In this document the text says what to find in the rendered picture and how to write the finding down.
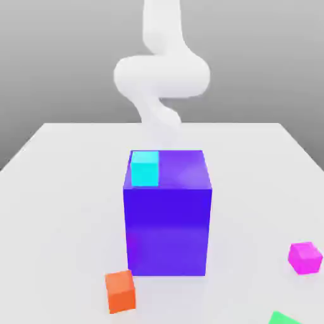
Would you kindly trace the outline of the small green cube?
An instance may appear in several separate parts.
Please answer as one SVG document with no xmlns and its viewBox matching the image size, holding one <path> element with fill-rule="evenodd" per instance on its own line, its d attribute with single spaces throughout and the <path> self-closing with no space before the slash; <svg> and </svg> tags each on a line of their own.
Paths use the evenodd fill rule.
<svg viewBox="0 0 324 324">
<path fill-rule="evenodd" d="M 271 315 L 268 324 L 301 324 L 301 323 L 279 311 L 274 311 Z"/>
</svg>

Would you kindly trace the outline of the small orange cube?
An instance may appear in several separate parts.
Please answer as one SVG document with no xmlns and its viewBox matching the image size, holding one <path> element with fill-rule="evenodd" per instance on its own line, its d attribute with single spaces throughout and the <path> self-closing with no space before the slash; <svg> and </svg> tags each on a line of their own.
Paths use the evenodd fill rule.
<svg viewBox="0 0 324 324">
<path fill-rule="evenodd" d="M 130 270 L 105 275 L 109 313 L 136 308 L 135 285 Z"/>
</svg>

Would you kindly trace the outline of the large purple box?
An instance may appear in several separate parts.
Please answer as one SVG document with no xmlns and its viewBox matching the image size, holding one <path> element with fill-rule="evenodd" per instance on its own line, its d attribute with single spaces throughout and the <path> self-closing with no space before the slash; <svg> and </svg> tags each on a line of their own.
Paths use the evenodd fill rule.
<svg viewBox="0 0 324 324">
<path fill-rule="evenodd" d="M 206 273 L 212 185 L 201 150 L 160 151 L 157 186 L 123 185 L 128 269 L 137 277 Z"/>
</svg>

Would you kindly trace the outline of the small magenta cube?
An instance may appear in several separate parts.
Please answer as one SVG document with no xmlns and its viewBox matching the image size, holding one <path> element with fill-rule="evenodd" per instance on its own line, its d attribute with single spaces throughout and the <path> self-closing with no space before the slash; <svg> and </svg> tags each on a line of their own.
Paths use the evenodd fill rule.
<svg viewBox="0 0 324 324">
<path fill-rule="evenodd" d="M 288 262 L 298 275 L 318 273 L 322 260 L 322 253 L 312 242 L 299 242 L 290 245 Z"/>
</svg>

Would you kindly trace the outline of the small cyan cube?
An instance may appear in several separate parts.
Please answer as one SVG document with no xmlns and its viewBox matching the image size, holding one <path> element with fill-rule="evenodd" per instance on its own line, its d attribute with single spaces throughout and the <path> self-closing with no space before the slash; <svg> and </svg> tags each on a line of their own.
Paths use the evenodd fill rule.
<svg viewBox="0 0 324 324">
<path fill-rule="evenodd" d="M 157 187 L 159 182 L 159 152 L 133 151 L 130 169 L 133 187 Z"/>
</svg>

